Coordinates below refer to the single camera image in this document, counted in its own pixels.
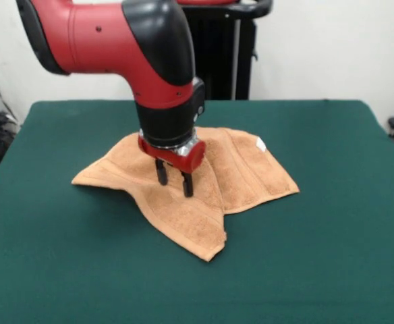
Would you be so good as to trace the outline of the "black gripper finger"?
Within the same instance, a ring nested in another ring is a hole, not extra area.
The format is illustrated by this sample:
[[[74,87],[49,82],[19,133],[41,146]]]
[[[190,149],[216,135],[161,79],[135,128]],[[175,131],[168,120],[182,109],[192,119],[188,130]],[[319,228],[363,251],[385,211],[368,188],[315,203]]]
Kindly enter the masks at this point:
[[[193,197],[194,187],[193,187],[192,174],[182,171],[181,175],[183,177],[184,196]]]
[[[168,177],[167,170],[165,169],[164,162],[160,159],[155,159],[155,166],[157,171],[157,178],[161,185],[167,185]]]

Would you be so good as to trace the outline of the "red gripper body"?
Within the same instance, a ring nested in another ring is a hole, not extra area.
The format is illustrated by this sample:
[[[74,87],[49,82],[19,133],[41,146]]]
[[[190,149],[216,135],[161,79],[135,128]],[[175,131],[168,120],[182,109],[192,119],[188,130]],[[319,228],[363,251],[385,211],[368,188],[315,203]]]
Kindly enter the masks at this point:
[[[206,149],[205,142],[196,133],[192,133],[184,144],[171,148],[150,145],[143,133],[139,133],[138,146],[143,153],[155,160],[157,169],[164,168],[166,163],[184,173],[192,173],[200,166]]]

